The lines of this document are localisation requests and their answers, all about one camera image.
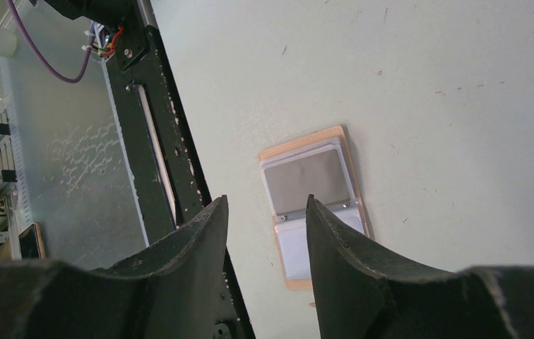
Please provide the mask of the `grey card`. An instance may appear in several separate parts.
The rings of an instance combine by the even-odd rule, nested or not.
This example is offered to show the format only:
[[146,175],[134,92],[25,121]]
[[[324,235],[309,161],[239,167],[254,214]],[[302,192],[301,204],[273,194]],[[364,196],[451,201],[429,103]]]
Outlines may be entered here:
[[324,204],[347,203],[355,198],[338,146],[325,145],[279,159],[263,166],[262,174],[277,216],[303,211],[311,194]]

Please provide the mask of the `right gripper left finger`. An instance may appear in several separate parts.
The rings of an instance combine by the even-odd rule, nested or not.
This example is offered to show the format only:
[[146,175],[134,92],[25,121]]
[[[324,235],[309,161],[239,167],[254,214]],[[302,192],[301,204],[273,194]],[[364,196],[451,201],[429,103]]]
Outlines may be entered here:
[[0,338],[211,338],[228,200],[106,269],[0,260]]

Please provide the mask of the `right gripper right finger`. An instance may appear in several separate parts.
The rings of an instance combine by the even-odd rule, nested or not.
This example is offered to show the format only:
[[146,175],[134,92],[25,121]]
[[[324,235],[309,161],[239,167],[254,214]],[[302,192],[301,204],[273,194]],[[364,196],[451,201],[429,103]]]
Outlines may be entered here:
[[534,266],[456,273],[401,256],[307,199],[322,338],[534,338]]

